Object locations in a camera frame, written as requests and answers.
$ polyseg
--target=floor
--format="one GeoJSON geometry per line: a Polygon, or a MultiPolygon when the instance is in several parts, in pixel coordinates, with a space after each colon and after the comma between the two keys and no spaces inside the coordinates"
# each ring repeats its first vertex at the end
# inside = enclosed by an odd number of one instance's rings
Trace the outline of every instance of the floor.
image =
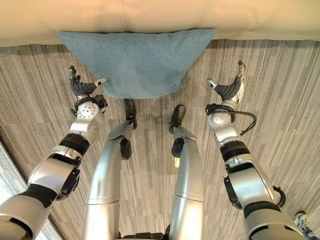
{"type": "MultiPolygon", "coordinates": [[[[286,193],[283,210],[292,217],[305,210],[312,229],[320,233],[320,42],[214,40],[187,71],[183,89],[135,101],[138,128],[132,134],[133,155],[121,169],[122,234],[163,232],[170,222],[178,170],[171,156],[168,122],[174,107],[184,104],[183,126],[197,136],[204,172],[203,239],[244,238],[243,213],[229,203],[224,163],[205,114],[206,104],[220,102],[206,79],[231,83],[239,59],[247,72],[238,109],[253,112],[258,119],[243,139],[272,183],[286,193]]],[[[69,65],[83,81],[95,79],[62,45],[0,48],[0,136],[25,180],[75,119],[70,112],[75,98],[69,89],[69,65]]],[[[95,165],[108,132],[124,119],[122,100],[107,97],[107,102],[104,125],[82,160],[76,191],[57,202],[50,214],[67,240],[81,238],[95,165]]],[[[249,123],[250,118],[240,116],[235,127],[243,130],[249,123]]]]}

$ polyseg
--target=blue cushion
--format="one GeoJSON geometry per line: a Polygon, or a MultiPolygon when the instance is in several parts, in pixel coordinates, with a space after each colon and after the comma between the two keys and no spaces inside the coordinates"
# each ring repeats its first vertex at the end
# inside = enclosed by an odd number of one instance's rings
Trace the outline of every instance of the blue cushion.
{"type": "Polygon", "coordinates": [[[110,97],[145,99],[183,87],[181,77],[215,35],[213,29],[173,33],[62,32],[58,38],[110,97]]]}

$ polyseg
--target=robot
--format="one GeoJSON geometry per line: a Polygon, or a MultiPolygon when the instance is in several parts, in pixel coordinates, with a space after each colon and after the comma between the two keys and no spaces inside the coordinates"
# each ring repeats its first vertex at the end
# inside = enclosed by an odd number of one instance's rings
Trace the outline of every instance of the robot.
{"type": "MultiPolygon", "coordinates": [[[[55,201],[66,199],[79,183],[79,166],[89,146],[95,141],[108,106],[102,95],[91,94],[103,84],[102,78],[92,83],[80,82],[73,66],[69,81],[77,98],[76,119],[69,133],[55,146],[48,157],[32,171],[26,191],[0,205],[0,238],[3,240],[35,239],[47,220],[55,201]]],[[[302,240],[293,220],[275,203],[274,189],[254,156],[241,138],[254,127],[256,117],[236,111],[244,94],[245,65],[239,61],[239,71],[231,85],[207,80],[222,99],[221,104],[208,104],[208,123],[224,160],[227,177],[225,188],[233,206],[244,213],[244,233],[248,240],[302,240]],[[237,114],[253,117],[252,124],[239,134],[233,127],[237,114]]],[[[125,120],[107,137],[86,202],[82,239],[120,239],[120,171],[122,160],[131,157],[130,138],[137,128],[136,107],[125,99],[125,120]]],[[[194,134],[182,126],[184,105],[173,111],[169,131],[174,143],[172,155],[179,158],[171,221],[165,234],[137,233],[122,239],[201,240],[204,225],[204,186],[201,159],[194,134]]]]}

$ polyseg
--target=white sofa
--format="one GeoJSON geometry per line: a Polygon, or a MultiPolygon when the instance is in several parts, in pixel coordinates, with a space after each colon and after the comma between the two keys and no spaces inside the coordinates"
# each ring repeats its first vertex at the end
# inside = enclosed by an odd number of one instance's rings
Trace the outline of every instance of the white sofa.
{"type": "Polygon", "coordinates": [[[0,46],[61,44],[56,32],[162,33],[320,41],[320,0],[1,0],[0,46]]]}

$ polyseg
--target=robot forearm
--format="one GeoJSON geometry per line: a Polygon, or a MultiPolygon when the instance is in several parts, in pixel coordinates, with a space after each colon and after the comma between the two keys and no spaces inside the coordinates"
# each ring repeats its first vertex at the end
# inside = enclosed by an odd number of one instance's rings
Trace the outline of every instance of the robot forearm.
{"type": "MultiPolygon", "coordinates": [[[[69,71],[75,75],[74,68],[69,71]]],[[[74,79],[75,76],[70,78],[70,83],[74,79]]],[[[73,81],[71,88],[78,86],[77,83],[82,86],[93,84],[73,81]]],[[[27,190],[0,205],[1,238],[34,239],[45,224],[54,202],[67,198],[77,187],[80,176],[78,168],[104,121],[101,109],[107,106],[101,95],[90,97],[95,87],[91,87],[92,92],[81,92],[81,89],[81,86],[77,88],[77,94],[82,97],[76,95],[77,118],[69,133],[33,169],[27,190]]]]}
{"type": "Polygon", "coordinates": [[[208,105],[206,112],[228,174],[224,185],[229,200],[244,211],[247,239],[303,239],[293,220],[275,204],[270,180],[233,128],[235,113],[241,113],[234,111],[244,92],[244,64],[240,62],[239,65],[232,85],[221,86],[207,81],[222,97],[221,105],[208,105]]]}

